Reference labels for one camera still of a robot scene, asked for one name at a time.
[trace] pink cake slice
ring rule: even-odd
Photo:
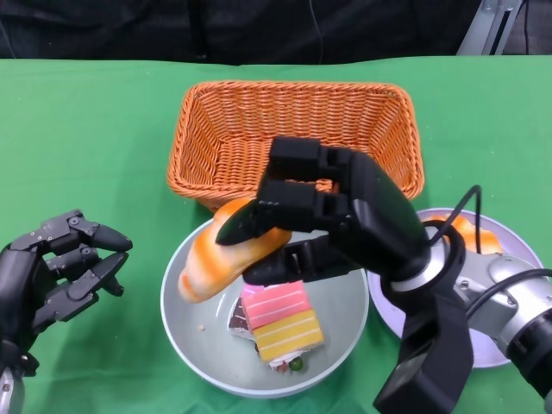
[[[251,331],[311,308],[302,281],[257,292],[243,298],[241,304]]]
[[[249,283],[243,284],[243,289],[241,289],[241,298],[248,298],[255,293],[262,292],[265,290],[265,286],[262,285],[250,285]]]

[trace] cake slice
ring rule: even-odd
[[[324,341],[313,309],[255,329],[253,335],[259,356],[266,363],[294,351],[314,348]]]
[[[254,341],[253,334],[249,332],[248,323],[245,320],[241,298],[239,298],[235,303],[234,310],[232,311],[232,317],[228,323],[228,329],[232,335]]]
[[[241,289],[240,298],[249,298],[255,293],[259,293],[265,290],[265,286],[262,285],[250,285],[249,283],[244,283],[243,288]]]
[[[265,289],[242,298],[241,303],[250,330],[311,308],[302,281]]]

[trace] white plate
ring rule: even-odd
[[[450,214],[452,209],[428,209],[420,210],[420,219],[427,220],[431,216],[444,216]],[[472,211],[463,210],[461,213],[471,223],[475,221]],[[499,239],[505,253],[515,255],[527,260],[535,267],[543,267],[535,252],[513,231],[503,224],[489,217],[481,216],[481,228],[491,230]],[[380,286],[380,276],[368,273],[368,285],[373,304],[381,318],[397,336],[402,336],[405,325],[405,314],[399,308],[393,306],[384,296]],[[497,348],[495,343],[487,335],[471,329],[472,345],[474,347],[474,368],[498,367],[510,362]]]

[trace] yellow cake layer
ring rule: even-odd
[[[262,326],[253,335],[264,362],[299,349],[314,348],[324,341],[313,309]]]

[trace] metal stand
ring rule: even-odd
[[[0,377],[0,414],[21,414],[25,388],[20,376],[14,376],[9,368]]]
[[[457,54],[502,54],[522,2],[483,0]]]

